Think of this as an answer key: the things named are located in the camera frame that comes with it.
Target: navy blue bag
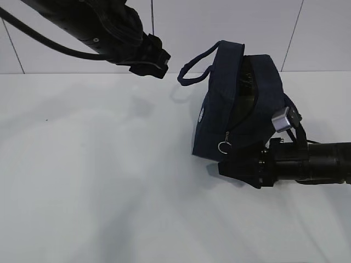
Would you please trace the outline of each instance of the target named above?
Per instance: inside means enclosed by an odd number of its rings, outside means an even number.
[[[216,49],[213,64],[200,77],[184,78],[196,63]],[[232,150],[268,142],[275,133],[273,114],[292,103],[284,94],[271,57],[244,56],[244,50],[243,44],[219,41],[179,73],[178,81],[183,86],[210,75],[195,132],[196,156],[220,162]]]

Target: white wall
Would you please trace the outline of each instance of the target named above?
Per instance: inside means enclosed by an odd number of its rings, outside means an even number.
[[[146,32],[151,32],[150,2],[127,2],[138,11]],[[0,6],[52,40],[91,52],[19,0],[0,0]],[[172,55],[170,72],[220,39],[245,43],[247,54],[270,54],[283,71],[351,70],[350,0],[154,0],[154,11],[155,33]],[[11,25],[8,29],[25,73],[128,72],[108,62],[59,54]],[[0,73],[21,73],[2,25],[0,41]],[[193,72],[202,72],[210,62]]]

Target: black cable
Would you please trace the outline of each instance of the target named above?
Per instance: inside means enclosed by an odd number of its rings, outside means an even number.
[[[291,130],[287,130],[286,132],[287,132],[287,135],[289,135],[289,137],[292,140],[292,142],[294,142],[294,143],[297,142],[297,140],[296,140],[296,138],[294,136],[294,133],[292,133]]]
[[[24,34],[27,34],[28,36],[35,39],[36,41],[42,43],[43,45],[46,45],[49,48],[56,50],[58,52],[66,54],[68,56],[74,56],[76,58],[88,59],[88,60],[111,60],[111,59],[114,59],[111,57],[111,55],[85,53],[85,52],[80,52],[77,50],[73,50],[73,49],[64,47],[63,45],[60,45],[59,43],[56,43],[56,42],[46,38],[45,36],[41,35],[37,31],[33,30],[32,28],[30,28],[25,23],[23,23],[20,20],[18,20],[17,18],[15,18],[13,15],[11,15],[9,12],[2,9],[1,7],[0,7],[0,17],[2,17],[5,21],[9,22],[11,25],[16,27],[18,30],[22,31]]]
[[[311,141],[311,140],[307,140],[307,142],[309,142],[310,144],[320,144],[320,142],[317,142],[317,141]]]

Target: metal clip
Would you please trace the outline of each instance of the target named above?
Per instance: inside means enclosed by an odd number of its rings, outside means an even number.
[[[229,145],[229,146],[231,147],[231,143],[228,142],[228,137],[229,137],[229,132],[226,132],[226,133],[225,133],[225,140],[222,141],[222,142],[220,142],[220,143],[218,144],[218,150],[219,150],[222,154],[224,154],[224,155],[227,155],[228,153],[222,151],[222,150],[220,149],[220,147],[221,147],[222,144],[227,144],[227,145]]]

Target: bag handle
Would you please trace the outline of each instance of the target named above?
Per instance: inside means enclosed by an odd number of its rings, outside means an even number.
[[[189,70],[195,66],[195,64],[197,64],[201,59],[209,56],[211,53],[213,53],[219,46],[219,44],[221,43],[221,41],[218,41],[212,48],[210,48],[208,51],[198,55],[197,57],[195,57],[194,59],[190,60],[189,63],[185,64],[184,67],[180,70],[179,76],[177,78],[178,82],[180,83],[180,85],[182,86],[189,86],[189,85],[193,85],[195,83],[198,83],[200,81],[203,81],[208,74],[210,73],[213,65],[209,66],[205,72],[197,78],[184,78],[184,76],[189,72]]]

